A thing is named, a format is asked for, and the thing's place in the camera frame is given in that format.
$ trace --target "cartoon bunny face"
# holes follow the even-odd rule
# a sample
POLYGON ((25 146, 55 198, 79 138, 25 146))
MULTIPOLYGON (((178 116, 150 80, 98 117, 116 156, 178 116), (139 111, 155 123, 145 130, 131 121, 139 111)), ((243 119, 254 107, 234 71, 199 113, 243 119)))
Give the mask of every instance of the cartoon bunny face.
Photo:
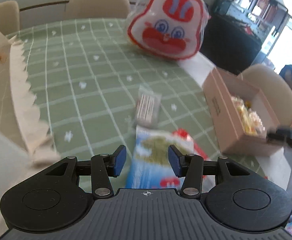
POLYGON ((186 59, 199 50, 207 17, 202 0, 150 0, 127 32, 142 49, 170 59, 186 59))

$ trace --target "beige chair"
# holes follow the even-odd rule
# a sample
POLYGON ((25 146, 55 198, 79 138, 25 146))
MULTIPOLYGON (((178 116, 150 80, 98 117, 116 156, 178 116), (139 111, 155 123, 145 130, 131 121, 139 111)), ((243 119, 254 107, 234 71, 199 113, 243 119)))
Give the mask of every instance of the beige chair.
POLYGON ((129 0, 70 0, 65 19, 126 18, 129 11, 129 0))
POLYGON ((0 32, 4 35, 20 29, 19 8, 16 1, 0 3, 0 32))
POLYGON ((280 125, 292 124, 292 90, 280 75, 257 64, 244 70, 240 76, 263 91, 280 125))

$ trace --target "blue snack package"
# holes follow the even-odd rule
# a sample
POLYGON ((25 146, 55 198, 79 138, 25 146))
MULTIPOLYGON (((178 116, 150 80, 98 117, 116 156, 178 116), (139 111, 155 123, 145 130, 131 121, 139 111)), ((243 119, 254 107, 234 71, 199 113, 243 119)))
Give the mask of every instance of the blue snack package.
MULTIPOLYGON (((136 127, 136 144, 126 188, 176 188, 184 178, 175 176, 168 161, 168 147, 174 144, 182 154, 194 152, 194 144, 169 132, 136 127)), ((210 178, 203 180, 203 192, 214 186, 210 178)))

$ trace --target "crosshair marking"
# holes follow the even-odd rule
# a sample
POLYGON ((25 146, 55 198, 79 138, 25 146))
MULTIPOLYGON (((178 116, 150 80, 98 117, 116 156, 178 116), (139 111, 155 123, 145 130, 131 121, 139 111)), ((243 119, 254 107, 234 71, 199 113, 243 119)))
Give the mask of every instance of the crosshair marking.
POLYGON ((149 191, 145 191, 145 192, 143 192, 143 194, 148 197, 152 193, 150 193, 149 191))

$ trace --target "black device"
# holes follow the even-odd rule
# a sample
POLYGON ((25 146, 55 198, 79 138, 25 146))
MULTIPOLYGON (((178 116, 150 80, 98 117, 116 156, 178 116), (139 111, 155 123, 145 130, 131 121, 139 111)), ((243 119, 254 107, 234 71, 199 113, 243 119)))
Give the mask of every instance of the black device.
POLYGON ((171 145, 176 189, 119 189, 126 148, 78 162, 70 156, 12 187, 0 210, 9 230, 1 240, 286 240, 292 200, 282 188, 227 157, 204 161, 171 145), (91 176, 92 193, 79 186, 91 176), (203 175, 216 186, 201 193, 203 175))

